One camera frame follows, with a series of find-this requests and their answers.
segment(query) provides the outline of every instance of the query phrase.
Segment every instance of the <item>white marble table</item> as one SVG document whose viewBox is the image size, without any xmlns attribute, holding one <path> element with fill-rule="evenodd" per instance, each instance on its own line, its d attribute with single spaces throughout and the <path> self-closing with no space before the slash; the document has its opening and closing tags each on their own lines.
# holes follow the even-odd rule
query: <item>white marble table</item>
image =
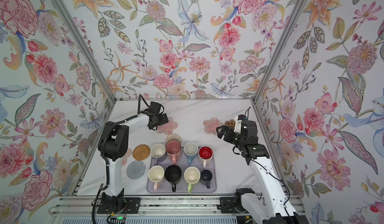
<svg viewBox="0 0 384 224">
<path fill-rule="evenodd" d="M 233 119 L 233 117 L 244 114 L 251 106 L 248 99 L 222 99 L 222 100 L 179 100 L 179 101 L 157 101 L 165 107 L 165 113 L 178 123 L 173 133 L 182 137 L 182 145 L 189 141 L 199 146 L 210 146 L 214 150 L 214 163 L 216 172 L 217 188 L 213 194 L 232 194 L 237 188 L 252 188 L 259 192 L 256 177 L 247 166 L 245 159 L 240 155 L 232 153 L 233 145 L 218 139 L 216 135 L 204 132 L 203 121 L 218 118 L 221 122 Z M 137 113 L 137 101 L 118 101 L 113 109 L 110 121 L 120 121 Z M 249 119 L 257 121 L 256 115 L 251 108 Z M 156 143 L 165 144 L 166 135 L 148 130 L 142 127 L 129 136 L 128 147 L 132 150 L 140 144 L 152 147 Z M 258 126 L 259 143 L 266 146 L 261 129 Z M 151 195 L 147 191 L 148 170 L 151 156 L 143 160 L 146 172 L 139 179 L 127 177 L 127 166 L 135 159 L 132 155 L 122 167 L 122 182 L 125 195 Z M 78 196 L 96 195 L 101 183 L 105 183 L 105 163 L 100 157 L 100 152 L 95 151 L 89 168 L 84 176 L 83 182 L 78 190 Z"/>
</svg>

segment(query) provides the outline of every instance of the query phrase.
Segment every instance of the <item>pink mug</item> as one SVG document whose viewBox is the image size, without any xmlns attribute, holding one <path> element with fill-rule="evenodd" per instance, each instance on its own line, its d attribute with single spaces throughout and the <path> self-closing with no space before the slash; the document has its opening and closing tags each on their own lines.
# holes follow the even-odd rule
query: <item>pink mug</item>
<svg viewBox="0 0 384 224">
<path fill-rule="evenodd" d="M 166 151 L 170 160 L 172 160 L 173 165 L 176 165 L 176 162 L 181 158 L 181 144 L 177 140 L 170 140 L 166 144 Z"/>
</svg>

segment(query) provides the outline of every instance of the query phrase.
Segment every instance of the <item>blue mug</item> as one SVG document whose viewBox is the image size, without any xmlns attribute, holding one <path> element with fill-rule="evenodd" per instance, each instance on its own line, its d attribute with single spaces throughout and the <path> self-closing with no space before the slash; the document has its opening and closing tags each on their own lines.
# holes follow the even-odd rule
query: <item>blue mug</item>
<svg viewBox="0 0 384 224">
<path fill-rule="evenodd" d="M 166 146 L 161 143 L 153 145 L 153 147 L 151 148 L 151 155 L 155 160 L 153 165 L 158 165 L 160 162 L 164 161 L 167 158 Z"/>
<path fill-rule="evenodd" d="M 189 142 L 184 146 L 185 156 L 188 158 L 188 165 L 192 164 L 192 160 L 197 157 L 199 147 L 194 142 Z"/>
</svg>

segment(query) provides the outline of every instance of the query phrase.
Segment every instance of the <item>coaster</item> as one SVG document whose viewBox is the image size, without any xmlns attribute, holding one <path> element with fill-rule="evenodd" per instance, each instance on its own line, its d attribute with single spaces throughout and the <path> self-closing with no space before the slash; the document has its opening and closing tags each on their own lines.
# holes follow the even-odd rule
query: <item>coaster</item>
<svg viewBox="0 0 384 224">
<path fill-rule="evenodd" d="M 133 161 L 127 167 L 127 176 L 130 179 L 138 179 L 145 172 L 145 164 L 142 161 Z"/>
<path fill-rule="evenodd" d="M 169 141 L 171 141 L 171 140 L 176 140 L 176 141 L 178 141 L 178 142 L 181 143 L 181 136 L 180 136 L 179 134 L 176 134 L 176 133 L 173 133 L 173 134 L 167 136 L 167 138 L 166 138 L 166 144 L 167 144 Z"/>
<path fill-rule="evenodd" d="M 149 148 L 149 146 L 145 145 L 145 144 L 141 144 L 141 145 L 138 145 L 134 150 L 133 150 L 133 158 L 138 160 L 138 161 L 142 161 L 144 159 L 146 159 L 149 154 L 151 153 L 151 149 Z"/>
</svg>

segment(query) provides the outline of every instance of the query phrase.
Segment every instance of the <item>wall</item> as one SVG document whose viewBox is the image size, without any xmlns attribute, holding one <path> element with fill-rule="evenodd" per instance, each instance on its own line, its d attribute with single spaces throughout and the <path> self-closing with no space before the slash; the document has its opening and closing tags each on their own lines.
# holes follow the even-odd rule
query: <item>wall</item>
<svg viewBox="0 0 384 224">
<path fill-rule="evenodd" d="M 0 0 L 0 223 L 46 223 L 110 101 L 50 0 Z"/>
<path fill-rule="evenodd" d="M 63 0 L 118 98 L 251 97 L 296 0 Z"/>
<path fill-rule="evenodd" d="M 383 0 L 309 0 L 257 106 L 312 223 L 384 223 Z"/>
</svg>

